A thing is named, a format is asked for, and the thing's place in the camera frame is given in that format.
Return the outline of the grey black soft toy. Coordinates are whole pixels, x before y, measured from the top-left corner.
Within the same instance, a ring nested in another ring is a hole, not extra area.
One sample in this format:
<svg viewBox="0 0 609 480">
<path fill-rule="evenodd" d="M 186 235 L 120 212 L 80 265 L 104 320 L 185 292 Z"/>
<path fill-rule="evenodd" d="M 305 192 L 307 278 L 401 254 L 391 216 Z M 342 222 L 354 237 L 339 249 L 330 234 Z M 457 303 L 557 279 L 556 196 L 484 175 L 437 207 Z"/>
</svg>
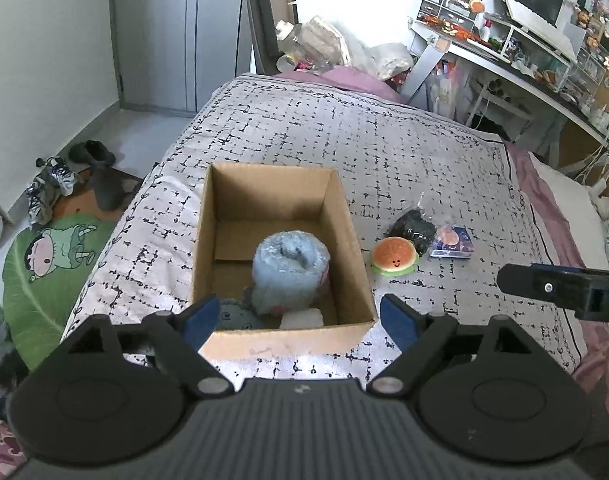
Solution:
<svg viewBox="0 0 609 480">
<path fill-rule="evenodd" d="M 252 288 L 246 287 L 242 298 L 220 300 L 219 320 L 216 330 L 261 330 L 264 322 L 251 302 Z"/>
</svg>

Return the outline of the burger squishy toy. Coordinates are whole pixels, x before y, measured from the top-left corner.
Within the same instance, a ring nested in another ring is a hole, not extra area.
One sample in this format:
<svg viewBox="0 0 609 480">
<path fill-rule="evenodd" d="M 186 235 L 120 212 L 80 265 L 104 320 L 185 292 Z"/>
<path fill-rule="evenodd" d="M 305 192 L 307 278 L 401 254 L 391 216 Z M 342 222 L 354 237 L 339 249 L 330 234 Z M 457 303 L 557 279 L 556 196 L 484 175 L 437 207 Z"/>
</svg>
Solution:
<svg viewBox="0 0 609 480">
<path fill-rule="evenodd" d="M 406 238 L 388 236 L 380 240 L 372 250 L 372 269 L 384 276 L 399 276 L 415 270 L 419 253 Z"/>
</svg>

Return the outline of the blue planet print packet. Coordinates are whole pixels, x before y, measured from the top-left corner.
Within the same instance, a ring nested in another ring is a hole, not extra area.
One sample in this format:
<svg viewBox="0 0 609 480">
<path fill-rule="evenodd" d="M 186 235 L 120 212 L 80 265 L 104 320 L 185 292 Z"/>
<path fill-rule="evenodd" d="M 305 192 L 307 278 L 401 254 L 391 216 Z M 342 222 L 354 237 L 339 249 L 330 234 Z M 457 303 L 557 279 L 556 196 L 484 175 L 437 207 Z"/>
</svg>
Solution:
<svg viewBox="0 0 609 480">
<path fill-rule="evenodd" d="M 429 255 L 431 258 L 470 259 L 474 243 L 464 226 L 444 226 L 436 231 Z"/>
</svg>

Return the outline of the white soft packet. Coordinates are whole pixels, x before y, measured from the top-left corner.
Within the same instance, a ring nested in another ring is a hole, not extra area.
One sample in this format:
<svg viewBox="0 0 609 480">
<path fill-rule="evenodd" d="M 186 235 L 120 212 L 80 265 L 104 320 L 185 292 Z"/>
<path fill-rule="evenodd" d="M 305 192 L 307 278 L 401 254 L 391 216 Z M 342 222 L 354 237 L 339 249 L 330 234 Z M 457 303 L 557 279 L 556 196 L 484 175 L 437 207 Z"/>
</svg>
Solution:
<svg viewBox="0 0 609 480">
<path fill-rule="evenodd" d="M 281 330 L 316 330 L 323 326 L 323 314 L 317 308 L 285 312 L 280 319 Z"/>
</svg>

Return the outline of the black item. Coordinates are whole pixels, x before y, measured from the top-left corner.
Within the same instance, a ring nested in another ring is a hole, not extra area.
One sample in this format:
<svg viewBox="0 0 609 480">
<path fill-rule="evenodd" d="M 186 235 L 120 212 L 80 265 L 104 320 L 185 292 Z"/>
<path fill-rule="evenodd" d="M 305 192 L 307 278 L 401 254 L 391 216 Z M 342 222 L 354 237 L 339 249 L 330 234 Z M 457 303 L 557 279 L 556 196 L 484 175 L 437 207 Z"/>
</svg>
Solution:
<svg viewBox="0 0 609 480">
<path fill-rule="evenodd" d="M 436 225 L 424 207 L 425 193 L 419 194 L 416 202 L 405 209 L 386 232 L 387 237 L 397 236 L 411 242 L 417 255 L 423 255 L 431 249 L 437 233 Z"/>
</svg>

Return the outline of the blue fuzzy plush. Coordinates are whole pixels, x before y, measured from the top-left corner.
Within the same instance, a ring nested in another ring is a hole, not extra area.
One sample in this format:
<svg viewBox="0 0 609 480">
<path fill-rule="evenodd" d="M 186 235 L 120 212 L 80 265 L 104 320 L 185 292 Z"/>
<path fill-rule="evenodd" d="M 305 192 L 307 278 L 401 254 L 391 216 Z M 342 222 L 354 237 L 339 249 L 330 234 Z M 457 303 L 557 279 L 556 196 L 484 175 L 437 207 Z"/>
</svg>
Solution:
<svg viewBox="0 0 609 480">
<path fill-rule="evenodd" d="M 251 302 L 257 315 L 309 309 L 329 277 L 331 255 L 318 237 L 283 231 L 265 237 L 252 259 Z"/>
</svg>

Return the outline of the pink bed sheet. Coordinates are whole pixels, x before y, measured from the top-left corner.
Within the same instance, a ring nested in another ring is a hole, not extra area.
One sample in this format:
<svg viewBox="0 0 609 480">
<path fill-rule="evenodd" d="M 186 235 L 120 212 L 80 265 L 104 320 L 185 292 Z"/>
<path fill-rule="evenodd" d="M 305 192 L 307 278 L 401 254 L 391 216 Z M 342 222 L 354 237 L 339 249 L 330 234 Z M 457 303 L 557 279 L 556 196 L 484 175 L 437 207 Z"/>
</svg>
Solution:
<svg viewBox="0 0 609 480">
<path fill-rule="evenodd" d="M 578 249 L 570 237 L 569 226 L 557 209 L 553 194 L 543 183 L 533 168 L 531 153 L 507 143 L 507 153 L 511 158 L 512 168 L 521 189 L 533 206 L 539 221 L 547 234 L 544 235 L 547 247 L 555 250 L 553 257 L 546 262 L 586 268 L 582 263 Z M 591 391 L 606 373 L 606 350 L 609 346 L 609 324 L 574 320 L 571 322 L 574 334 L 580 336 L 580 363 L 574 367 L 573 377 L 585 391 Z"/>
</svg>

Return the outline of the brown cardboard box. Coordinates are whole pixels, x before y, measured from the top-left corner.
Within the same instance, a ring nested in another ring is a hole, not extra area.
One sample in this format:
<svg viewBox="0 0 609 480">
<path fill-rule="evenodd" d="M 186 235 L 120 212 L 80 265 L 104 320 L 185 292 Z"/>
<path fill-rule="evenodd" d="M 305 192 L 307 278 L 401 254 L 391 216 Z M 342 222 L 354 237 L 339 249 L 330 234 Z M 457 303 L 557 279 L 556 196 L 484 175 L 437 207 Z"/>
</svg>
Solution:
<svg viewBox="0 0 609 480">
<path fill-rule="evenodd" d="M 190 298 L 221 302 L 210 360 L 343 353 L 377 320 L 333 169 L 215 162 L 201 195 Z"/>
</svg>

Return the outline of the green cartoon floor mat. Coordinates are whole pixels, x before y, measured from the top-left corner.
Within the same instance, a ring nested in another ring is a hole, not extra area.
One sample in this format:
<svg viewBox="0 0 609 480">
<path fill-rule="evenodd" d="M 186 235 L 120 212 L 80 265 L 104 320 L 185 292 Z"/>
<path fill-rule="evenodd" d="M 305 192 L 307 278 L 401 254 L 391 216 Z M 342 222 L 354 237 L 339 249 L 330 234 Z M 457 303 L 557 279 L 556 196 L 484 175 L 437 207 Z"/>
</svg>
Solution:
<svg viewBox="0 0 609 480">
<path fill-rule="evenodd" d="M 59 344 L 69 315 L 116 223 L 90 214 L 27 228 L 13 241 L 2 272 L 2 308 L 13 343 L 29 370 Z"/>
</svg>

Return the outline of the dark slippers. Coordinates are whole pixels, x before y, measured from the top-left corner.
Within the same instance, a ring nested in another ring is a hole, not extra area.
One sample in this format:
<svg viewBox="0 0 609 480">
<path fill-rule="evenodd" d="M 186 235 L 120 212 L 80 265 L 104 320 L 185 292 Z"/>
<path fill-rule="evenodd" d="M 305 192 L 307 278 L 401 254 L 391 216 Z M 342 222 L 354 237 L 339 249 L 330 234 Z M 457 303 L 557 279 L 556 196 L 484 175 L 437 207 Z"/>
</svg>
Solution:
<svg viewBox="0 0 609 480">
<path fill-rule="evenodd" d="M 86 185 L 93 191 L 100 210 L 113 211 L 126 206 L 141 185 L 138 177 L 114 168 L 116 155 L 100 141 L 88 140 L 74 144 L 68 157 L 75 164 L 88 165 L 90 173 Z"/>
</svg>

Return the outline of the grey sneakers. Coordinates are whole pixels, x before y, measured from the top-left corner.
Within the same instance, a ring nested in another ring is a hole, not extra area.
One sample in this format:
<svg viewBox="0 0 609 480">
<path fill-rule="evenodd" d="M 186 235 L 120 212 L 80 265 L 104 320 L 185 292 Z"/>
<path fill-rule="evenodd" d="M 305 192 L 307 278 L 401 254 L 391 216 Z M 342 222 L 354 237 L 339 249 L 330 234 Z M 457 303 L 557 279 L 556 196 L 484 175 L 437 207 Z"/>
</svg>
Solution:
<svg viewBox="0 0 609 480">
<path fill-rule="evenodd" d="M 35 161 L 39 173 L 24 190 L 28 200 L 28 216 L 32 230 L 45 228 L 53 219 L 53 209 L 61 197 L 73 194 L 81 183 L 79 175 L 73 171 L 65 159 L 52 156 Z"/>
</svg>

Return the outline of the white keyboard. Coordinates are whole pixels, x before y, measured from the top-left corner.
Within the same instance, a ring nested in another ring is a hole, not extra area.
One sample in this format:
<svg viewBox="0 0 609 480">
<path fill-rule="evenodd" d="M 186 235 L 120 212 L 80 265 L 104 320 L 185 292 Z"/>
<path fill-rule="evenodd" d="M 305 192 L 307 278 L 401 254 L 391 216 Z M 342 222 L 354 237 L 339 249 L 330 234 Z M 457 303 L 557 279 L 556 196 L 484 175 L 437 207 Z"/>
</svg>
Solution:
<svg viewBox="0 0 609 480">
<path fill-rule="evenodd" d="M 555 25 L 550 24 L 517 0 L 502 0 L 512 21 L 532 32 L 567 58 L 574 60 L 576 52 L 569 38 Z"/>
</svg>

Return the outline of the pink pillow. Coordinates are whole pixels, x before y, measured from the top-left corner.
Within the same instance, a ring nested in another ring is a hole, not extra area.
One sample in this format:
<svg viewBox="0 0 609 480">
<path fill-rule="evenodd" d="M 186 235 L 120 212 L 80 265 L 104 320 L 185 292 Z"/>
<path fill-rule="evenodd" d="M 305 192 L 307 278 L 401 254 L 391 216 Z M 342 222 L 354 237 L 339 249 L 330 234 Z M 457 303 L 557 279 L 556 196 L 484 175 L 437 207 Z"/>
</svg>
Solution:
<svg viewBox="0 0 609 480">
<path fill-rule="evenodd" d="M 354 91 L 378 96 L 384 100 L 405 104 L 405 98 L 381 81 L 352 66 L 335 66 L 321 75 L 312 72 L 294 70 L 289 73 L 276 74 L 277 78 L 306 82 L 307 84 L 326 84 L 341 90 Z"/>
</svg>

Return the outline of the paper cup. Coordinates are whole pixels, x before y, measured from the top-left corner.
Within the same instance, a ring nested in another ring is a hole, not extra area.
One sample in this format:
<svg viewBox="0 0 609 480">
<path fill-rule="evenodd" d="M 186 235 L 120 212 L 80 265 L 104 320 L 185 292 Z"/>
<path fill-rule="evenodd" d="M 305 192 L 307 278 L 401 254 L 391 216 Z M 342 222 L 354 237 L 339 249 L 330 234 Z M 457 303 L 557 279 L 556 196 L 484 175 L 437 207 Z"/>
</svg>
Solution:
<svg viewBox="0 0 609 480">
<path fill-rule="evenodd" d="M 281 74 L 295 72 L 300 64 L 299 58 L 294 58 L 289 54 L 283 54 L 276 60 L 276 69 Z"/>
</svg>

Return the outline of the clear plastic jar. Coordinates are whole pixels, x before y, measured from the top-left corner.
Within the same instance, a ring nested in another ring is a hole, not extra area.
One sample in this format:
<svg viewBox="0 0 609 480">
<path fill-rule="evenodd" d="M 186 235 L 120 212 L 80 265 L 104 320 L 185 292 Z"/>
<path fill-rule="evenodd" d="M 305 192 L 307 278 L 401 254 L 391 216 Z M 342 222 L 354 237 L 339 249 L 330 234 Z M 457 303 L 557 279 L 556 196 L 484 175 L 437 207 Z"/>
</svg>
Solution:
<svg viewBox="0 0 609 480">
<path fill-rule="evenodd" d="M 278 21 L 275 25 L 275 35 L 280 52 L 290 56 L 303 56 L 302 44 L 300 44 L 300 24 Z"/>
</svg>

